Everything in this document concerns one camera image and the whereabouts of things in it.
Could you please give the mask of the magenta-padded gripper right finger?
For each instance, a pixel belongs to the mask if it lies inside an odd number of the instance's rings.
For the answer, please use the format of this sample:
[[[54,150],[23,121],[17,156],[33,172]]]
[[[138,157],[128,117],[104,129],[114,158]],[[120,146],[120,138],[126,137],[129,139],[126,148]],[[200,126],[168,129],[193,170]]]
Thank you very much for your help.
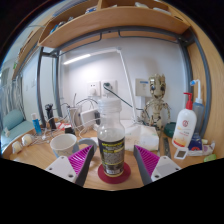
[[[133,153],[144,185],[180,170],[180,167],[168,156],[159,157],[151,151],[137,145],[134,146]]]

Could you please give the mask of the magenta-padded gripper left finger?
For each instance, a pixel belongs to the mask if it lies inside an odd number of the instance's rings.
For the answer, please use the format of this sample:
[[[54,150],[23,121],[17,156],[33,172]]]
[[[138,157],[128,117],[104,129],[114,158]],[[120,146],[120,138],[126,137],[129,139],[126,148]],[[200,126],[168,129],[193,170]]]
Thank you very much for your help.
[[[69,157],[60,156],[46,171],[67,181],[83,186],[88,174],[89,165],[94,156],[94,146],[87,146]]]

